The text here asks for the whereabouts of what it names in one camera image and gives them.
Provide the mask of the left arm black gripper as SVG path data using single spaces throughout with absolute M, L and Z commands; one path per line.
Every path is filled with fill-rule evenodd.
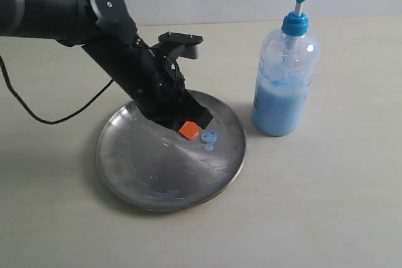
M 212 122 L 210 110 L 186 89 L 185 79 L 176 61 L 165 60 L 151 78 L 151 98 L 137 101 L 140 112 L 150 121 L 176 131 L 183 138 L 196 139 L 201 128 Z

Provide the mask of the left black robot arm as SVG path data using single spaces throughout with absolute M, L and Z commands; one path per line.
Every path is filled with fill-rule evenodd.
M 1 35 L 82 47 L 145 118 L 167 129 L 181 132 L 187 122 L 205 129 L 213 119 L 186 89 L 177 63 L 196 59 L 203 38 L 167 32 L 149 46 L 124 0 L 1 0 Z

